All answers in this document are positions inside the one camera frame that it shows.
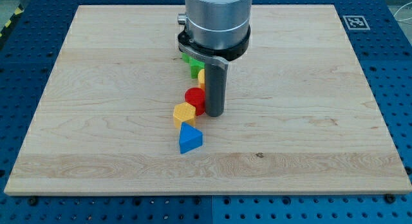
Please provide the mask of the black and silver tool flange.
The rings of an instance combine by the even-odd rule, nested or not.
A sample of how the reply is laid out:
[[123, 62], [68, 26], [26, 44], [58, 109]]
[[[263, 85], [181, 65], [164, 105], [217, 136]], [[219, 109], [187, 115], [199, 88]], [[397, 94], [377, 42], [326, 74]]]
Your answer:
[[230, 61], [240, 58], [247, 51], [250, 34], [251, 27], [249, 26], [245, 38], [239, 44], [223, 50], [214, 50], [196, 44], [184, 29], [178, 34], [178, 49], [204, 64], [227, 69]]

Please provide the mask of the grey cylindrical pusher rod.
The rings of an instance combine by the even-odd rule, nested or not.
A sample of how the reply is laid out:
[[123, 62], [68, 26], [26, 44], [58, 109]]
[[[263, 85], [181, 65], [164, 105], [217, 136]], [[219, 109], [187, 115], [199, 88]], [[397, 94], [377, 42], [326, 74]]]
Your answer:
[[210, 117], [223, 114], [226, 84], [227, 70], [212, 64], [205, 65], [205, 112]]

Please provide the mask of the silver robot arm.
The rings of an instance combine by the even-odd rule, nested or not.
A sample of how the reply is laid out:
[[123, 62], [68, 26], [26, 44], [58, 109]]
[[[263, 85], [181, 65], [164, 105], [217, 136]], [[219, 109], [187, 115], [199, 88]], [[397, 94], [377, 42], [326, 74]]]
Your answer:
[[205, 112], [224, 112], [227, 71], [248, 48], [252, 0], [185, 0], [178, 48], [205, 64]]

